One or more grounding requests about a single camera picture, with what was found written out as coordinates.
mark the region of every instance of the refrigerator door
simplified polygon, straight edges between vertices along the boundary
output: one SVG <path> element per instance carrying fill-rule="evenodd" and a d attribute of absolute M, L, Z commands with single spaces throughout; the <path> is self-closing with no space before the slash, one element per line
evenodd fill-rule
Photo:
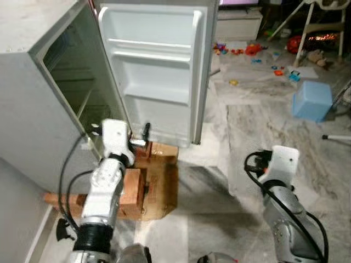
<path fill-rule="evenodd" d="M 200 143 L 216 1 L 121 2 L 99 27 L 133 134 L 150 122 L 151 141 Z"/>

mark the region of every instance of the white chair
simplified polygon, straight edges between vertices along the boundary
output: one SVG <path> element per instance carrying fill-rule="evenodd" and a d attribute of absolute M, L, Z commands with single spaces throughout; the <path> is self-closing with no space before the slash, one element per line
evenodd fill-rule
<path fill-rule="evenodd" d="M 286 25 L 286 23 L 297 13 L 297 11 L 304 5 L 309 4 L 309 11 L 307 15 L 307 20 L 305 24 L 305 28 L 302 33 L 301 43 L 298 47 L 298 52 L 296 55 L 296 59 L 294 62 L 294 67 L 298 67 L 299 59 L 301 56 L 303 43 L 306 38 L 306 34 L 321 31 L 321 30 L 337 30 L 340 31 L 340 43 L 339 43 L 339 62 L 342 62 L 342 48 L 343 48 L 343 41 L 344 41 L 344 24 L 345 24 L 345 17 L 346 17 L 346 7 L 351 2 L 351 0 L 347 0 L 345 3 L 339 5 L 338 0 L 333 1 L 330 5 L 323 5 L 323 0 L 302 0 L 302 2 L 298 5 L 298 7 L 285 19 L 285 21 L 274 31 L 273 35 L 268 38 L 268 41 L 272 40 L 272 38 Z M 312 12 L 315 3 L 319 5 L 322 10 L 330 11 L 330 10 L 341 10 L 341 22 L 338 23 L 329 23 L 329 24 L 310 24 Z"/>

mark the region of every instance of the chair leg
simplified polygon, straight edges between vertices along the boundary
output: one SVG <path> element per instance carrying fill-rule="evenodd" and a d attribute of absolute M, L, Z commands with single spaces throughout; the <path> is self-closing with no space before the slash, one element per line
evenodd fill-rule
<path fill-rule="evenodd" d="M 288 21 L 296 14 L 296 12 L 305 4 L 303 0 L 298 7 L 284 20 L 284 22 L 274 31 L 274 33 L 268 38 L 268 41 L 271 41 L 273 37 L 288 23 Z"/>
<path fill-rule="evenodd" d="M 341 11 L 341 23 L 345 25 L 345 17 L 346 17 L 346 9 L 342 9 Z M 344 30 L 340 32 L 340 43 L 339 43 L 339 57 L 338 61 L 342 62 L 342 48 L 344 45 Z"/>
<path fill-rule="evenodd" d="M 306 38 L 306 29 L 307 29 L 307 26 L 309 25 L 309 22 L 310 22 L 310 20 L 311 20 L 313 8 L 314 8 L 314 2 L 313 2 L 313 3 L 310 5 L 310 7 L 309 7 L 309 11 L 308 11 L 308 15 L 307 15 L 307 20 L 306 20 L 305 28 L 304 28 L 304 30 L 303 30 L 303 34 L 302 34 L 300 46 L 298 47 L 298 52 L 297 52 L 297 55 L 296 55 L 296 59 L 295 59 L 295 62 L 294 62 L 294 64 L 293 64 L 294 67 L 298 67 L 298 64 L 299 64 L 299 60 L 300 60 L 300 56 L 301 56 L 303 44 L 304 44 L 305 38 Z"/>

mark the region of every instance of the tv stand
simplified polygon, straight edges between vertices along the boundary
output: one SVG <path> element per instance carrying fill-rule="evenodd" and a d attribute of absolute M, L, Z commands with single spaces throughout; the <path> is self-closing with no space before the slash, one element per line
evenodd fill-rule
<path fill-rule="evenodd" d="M 255 40 L 262 14 L 249 7 L 219 9 L 215 39 L 219 42 Z"/>

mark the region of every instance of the television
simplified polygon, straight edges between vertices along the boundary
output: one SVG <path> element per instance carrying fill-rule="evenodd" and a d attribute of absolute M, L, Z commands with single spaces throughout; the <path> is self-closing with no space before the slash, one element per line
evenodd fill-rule
<path fill-rule="evenodd" d="M 220 7 L 232 7 L 235 5 L 256 5 L 258 0 L 220 0 Z"/>

